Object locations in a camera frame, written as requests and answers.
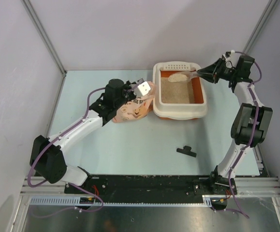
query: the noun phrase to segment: pink plastic bag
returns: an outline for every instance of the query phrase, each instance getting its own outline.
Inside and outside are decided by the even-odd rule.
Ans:
[[[148,81],[148,84],[151,88],[150,92],[147,95],[141,98],[136,98],[119,108],[116,116],[113,118],[113,122],[138,120],[144,118],[152,110],[150,104],[155,97],[156,87],[151,81]]]

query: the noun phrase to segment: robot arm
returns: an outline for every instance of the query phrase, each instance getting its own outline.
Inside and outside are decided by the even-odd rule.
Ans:
[[[233,53],[235,53],[233,50],[226,52],[214,64],[197,71],[199,77],[214,84],[219,79],[228,81],[229,87],[237,96],[241,105],[231,128],[233,141],[225,158],[211,175],[214,184],[224,186],[229,186],[227,181],[229,176],[230,178],[235,177],[236,167],[242,161],[246,152],[264,141],[273,114],[271,108],[264,107],[259,101],[253,82],[249,79],[254,58],[241,55],[236,67],[233,67],[230,62],[230,55]],[[256,108],[258,108],[257,118],[255,118]],[[255,120],[256,127],[253,132],[252,126]]]
[[[75,123],[47,139],[40,135],[34,140],[30,165],[49,183],[64,181],[82,185],[89,173],[80,167],[67,165],[63,154],[88,134],[108,123],[116,116],[117,110],[135,99],[136,95],[141,97],[148,94],[150,86],[147,82],[136,85],[112,79],[104,89],[104,93],[88,106],[89,110]]]

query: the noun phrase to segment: metal frame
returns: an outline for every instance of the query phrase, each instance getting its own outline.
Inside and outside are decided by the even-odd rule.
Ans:
[[[61,71],[62,74],[64,74],[66,71],[59,59],[59,56],[56,52],[56,50],[54,49],[54,46],[52,44],[52,42],[50,41],[42,23],[39,20],[39,17],[37,16],[37,13],[35,12],[30,0],[21,0],[24,8],[26,9],[28,15],[30,16],[30,19],[32,20],[33,24],[35,25],[36,30],[38,31],[39,35],[41,36],[44,45],[46,46],[49,54],[51,55],[51,57],[54,59],[54,62],[56,63],[57,67],[59,68],[59,70]]]
[[[60,96],[61,96],[61,93],[62,93],[62,89],[63,89],[63,85],[64,85],[64,81],[66,80],[66,76],[67,76],[67,72],[65,72],[63,74],[63,78],[61,79],[61,82],[59,84],[59,90],[58,90],[58,93],[55,97],[55,101],[54,101],[54,107],[53,107],[53,110],[51,112],[51,116],[49,118],[49,121],[48,121],[48,124],[47,124],[47,128],[46,128],[46,131],[45,131],[45,135],[46,136],[49,136],[49,132],[52,128],[52,124],[53,124],[53,118],[55,116],[55,113],[56,113],[56,110],[57,110],[57,107],[58,107],[58,102],[60,100]]]
[[[32,183],[38,183],[40,180],[43,180],[42,177],[33,177]],[[237,197],[239,198],[272,198],[276,213],[280,222],[280,183],[277,177],[238,177],[235,178],[236,188],[237,188]],[[9,229],[10,232],[21,232],[24,228],[25,218],[28,212],[28,207],[30,202],[31,205],[76,205],[76,202],[79,196],[76,194],[65,194],[64,193],[65,183],[57,182],[55,184],[45,183],[42,186],[36,188],[30,188],[27,184],[27,180],[24,181],[20,199],[17,203],[17,212],[16,217],[12,221],[12,225]],[[107,203],[105,206],[172,206],[172,207],[210,207],[209,198],[221,197],[217,195],[203,195],[204,204],[116,204],[116,203]]]
[[[30,0],[21,0],[28,15],[30,16],[33,24],[35,25],[38,33],[40,34],[46,48],[48,49],[48,52],[52,56],[53,60],[55,61],[57,67],[59,68],[60,72],[64,75],[66,74],[66,71],[59,59],[59,56],[57,52],[55,51],[55,48],[53,44],[51,43],[44,27],[42,26]],[[264,10],[263,14],[261,15],[251,37],[249,38],[245,48],[244,52],[248,53],[250,52],[252,46],[254,45],[255,41],[259,37],[260,32],[266,25],[269,17],[272,15],[273,11],[275,10],[277,3],[279,0],[270,0],[268,3],[266,9]],[[52,117],[51,121],[53,118],[53,115],[56,111],[57,104],[60,98],[61,90],[63,87],[64,79],[62,80],[60,84],[60,90],[59,93],[56,97],[56,103],[55,107],[52,112]],[[50,130],[51,123],[49,124],[47,132]],[[255,155],[257,157],[261,157],[261,152],[259,148],[256,148],[255,150]],[[42,177],[33,177],[32,178],[32,183],[38,183]],[[235,178],[236,181],[236,187],[238,194],[237,196],[239,198],[247,198],[247,197],[258,197],[258,198],[263,198],[263,197],[269,197],[272,198],[273,204],[275,206],[277,216],[280,222],[280,183],[278,181],[278,178],[265,178],[265,177],[238,177]],[[36,199],[50,199],[53,196],[55,199],[61,199],[60,204],[64,204],[67,201],[63,201],[63,199],[67,198],[74,198],[78,197],[79,195],[70,195],[70,194],[65,194],[64,193],[64,188],[65,188],[65,183],[64,182],[58,182],[56,184],[49,184],[45,183],[42,186],[39,186],[37,188],[30,188],[27,185],[27,180],[25,180],[17,205],[16,205],[16,210],[14,211],[11,224],[9,226],[8,231],[12,232],[21,232],[24,228],[24,223],[25,223],[25,218],[28,212],[28,207],[32,199],[34,199],[33,204],[35,204],[37,201]],[[206,201],[209,197],[209,195],[204,195],[203,198]],[[135,205],[135,204],[123,204],[123,206],[145,206],[145,205]]]
[[[247,44],[245,45],[245,48],[243,49],[244,53],[248,54],[251,51],[251,48],[255,44],[255,42],[258,39],[261,31],[263,30],[263,28],[267,24],[269,18],[271,17],[272,13],[276,9],[276,6],[278,5],[279,2],[280,2],[280,0],[270,0],[270,2],[267,4],[267,6],[266,6],[264,12],[262,13],[254,31],[252,32]]]

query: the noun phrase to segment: white litter box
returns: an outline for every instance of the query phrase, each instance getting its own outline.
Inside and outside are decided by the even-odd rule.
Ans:
[[[177,72],[200,69],[195,63],[165,62],[155,64],[153,82],[156,95],[153,110],[162,119],[188,120],[207,113],[206,93],[199,77],[189,82],[171,83],[167,78]]]

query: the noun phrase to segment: purple cable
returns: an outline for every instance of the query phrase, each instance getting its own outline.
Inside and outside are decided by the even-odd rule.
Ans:
[[[83,116],[83,118],[86,118],[87,115],[88,115],[88,112],[89,112],[89,99],[91,97],[91,95],[97,91],[100,91],[100,90],[103,90],[105,89],[104,87],[103,88],[98,88],[98,89],[95,89],[94,91],[92,91],[90,94],[88,94],[87,96],[87,108],[86,108],[86,111],[85,111],[85,114]],[[64,131],[63,133],[61,133],[59,135],[59,137],[63,137],[64,135],[66,135],[67,133],[69,133],[70,131],[72,131],[74,128],[78,127],[80,124],[82,124],[83,121],[82,120],[79,120],[77,123],[75,123],[73,126],[71,126],[70,128],[68,128],[66,131]],[[59,137],[56,137],[55,139],[53,139],[53,141],[51,141],[41,152],[40,154],[37,156],[37,158],[34,160],[30,170],[29,170],[29,173],[28,173],[28,177],[27,177],[27,183],[29,185],[29,187],[31,188],[35,188],[35,187],[38,187],[40,185],[42,185],[43,183],[45,183],[47,180],[43,180],[41,181],[40,183],[36,184],[36,185],[33,185],[31,183],[31,177],[33,175],[33,170],[35,168],[35,166],[37,165],[38,161],[40,160],[40,158],[42,157],[42,155],[48,150],[48,148],[53,145],[58,139]]]
[[[76,209],[75,206],[71,206],[71,207],[67,207],[67,208],[63,208],[61,210],[58,210],[52,214],[49,214],[49,215],[44,215],[44,216],[38,216],[38,215],[35,215],[33,212],[30,213],[31,216],[33,216],[34,218],[41,218],[41,219],[44,219],[44,218],[49,218],[51,216],[54,216],[54,215],[57,215],[65,210],[69,210],[69,209]]]
[[[218,212],[224,211],[224,212],[233,212],[233,213],[242,214],[242,212],[237,210],[237,209],[219,209],[219,210],[217,210],[217,209],[214,208],[214,206],[212,206],[211,209],[214,210],[214,211],[218,211]]]
[[[235,51],[235,53],[238,53],[238,54],[242,54],[242,55],[249,56],[249,55],[247,55],[247,54],[246,54],[246,53],[244,53],[244,52],[237,52],[237,51]],[[258,63],[257,63],[256,61],[254,61],[254,64],[255,64],[255,65],[256,65],[256,67],[258,68],[258,71],[259,71],[260,77],[259,77],[259,79],[258,79],[258,80],[251,82],[251,83],[248,85],[248,87],[250,87],[251,85],[254,85],[255,83],[257,83],[257,82],[259,82],[259,81],[261,81],[261,79],[262,79],[262,71],[261,71],[261,69],[260,69],[260,67],[259,67]]]
[[[69,183],[69,185],[72,185],[73,187],[75,187],[75,188],[81,190],[81,191],[84,192],[84,193],[87,193],[87,194],[89,194],[89,195],[94,196],[95,198],[97,198],[97,199],[101,202],[101,206],[100,206],[99,208],[97,208],[97,209],[92,209],[92,210],[89,210],[89,209],[81,209],[81,208],[77,208],[76,206],[71,206],[71,207],[67,207],[67,208],[63,208],[63,209],[61,209],[61,210],[58,210],[58,211],[56,211],[56,212],[54,212],[54,213],[52,213],[52,214],[49,214],[49,215],[38,216],[38,215],[35,215],[33,212],[31,212],[31,215],[32,215],[33,217],[35,217],[35,218],[49,218],[49,217],[52,217],[52,216],[54,216],[54,215],[57,215],[57,214],[59,214],[59,213],[61,213],[61,212],[63,212],[63,211],[69,210],[69,209],[77,209],[77,210],[79,210],[80,212],[82,212],[82,211],[83,211],[83,212],[96,212],[96,211],[98,211],[98,210],[100,210],[100,209],[103,208],[104,202],[103,202],[103,200],[102,200],[99,196],[97,196],[96,194],[93,194],[93,193],[91,193],[91,192],[88,192],[88,191],[86,191],[85,189],[83,189],[83,188],[81,188],[81,187],[79,187],[79,186],[77,186],[77,185],[75,185],[75,184]]]
[[[243,54],[243,55],[249,56],[249,55],[247,55],[247,54],[244,53],[244,52],[237,52],[237,51],[235,51],[235,53],[239,53],[239,54]],[[252,140],[253,140],[253,137],[254,137],[254,134],[255,134],[255,130],[256,130],[257,119],[258,119],[258,115],[259,115],[259,104],[258,104],[258,102],[257,102],[257,99],[256,99],[255,94],[253,93],[253,91],[252,91],[252,89],[251,89],[250,87],[251,87],[252,85],[254,85],[255,83],[261,81],[261,79],[262,79],[262,72],[261,72],[261,69],[260,69],[259,65],[257,64],[257,62],[255,61],[254,63],[255,63],[255,65],[256,65],[257,68],[258,68],[260,77],[259,77],[258,80],[253,81],[253,82],[251,82],[251,83],[248,85],[248,90],[249,90],[249,92],[250,92],[250,94],[251,94],[251,97],[252,97],[252,100],[253,100],[254,104],[256,105],[256,112],[255,112],[254,122],[253,122],[253,124],[252,124],[252,129],[251,129],[251,137],[250,137],[250,139],[249,139],[247,145],[241,149],[239,155],[237,156],[237,159],[235,160],[234,164],[232,165],[232,167],[231,167],[231,169],[230,169],[230,171],[229,171],[229,176],[228,176],[228,182],[229,182],[229,186],[230,186],[230,191],[231,191],[231,194],[232,194],[232,196],[233,196],[233,200],[235,201],[235,203],[236,203],[237,207],[239,208],[239,210],[236,210],[236,209],[226,209],[226,211],[232,211],[232,212],[241,213],[241,214],[244,215],[244,217],[246,217],[247,219],[249,219],[250,217],[249,217],[246,213],[244,213],[244,211],[242,210],[242,207],[241,207],[240,203],[237,201],[237,198],[236,198],[236,196],[235,196],[235,193],[234,193],[234,191],[233,191],[233,189],[232,189],[232,187],[231,187],[231,185],[232,185],[232,184],[231,184],[231,173],[232,173],[233,169],[236,167],[236,165],[238,164],[238,162],[240,161],[241,157],[243,156],[245,149],[248,148],[248,147],[251,145]]]
[[[69,185],[72,185],[73,187],[77,188],[78,190],[81,190],[84,193],[87,193],[87,194],[90,194],[90,195],[94,196],[95,198],[97,198],[101,202],[101,206],[99,208],[91,209],[91,210],[89,210],[89,209],[82,209],[82,211],[84,211],[84,212],[96,212],[96,211],[98,211],[98,210],[103,208],[104,202],[103,202],[103,200],[99,196],[97,196],[96,194],[93,194],[91,192],[88,192],[87,190],[85,190],[85,189],[83,189],[83,188],[81,188],[81,187],[79,187],[79,186],[77,186],[75,184],[69,183]]]
[[[128,89],[127,92],[131,92],[131,91],[135,90],[143,82],[144,82],[144,80],[143,80],[143,78],[141,78],[140,80],[138,80],[138,83],[135,86],[133,86],[131,89]]]

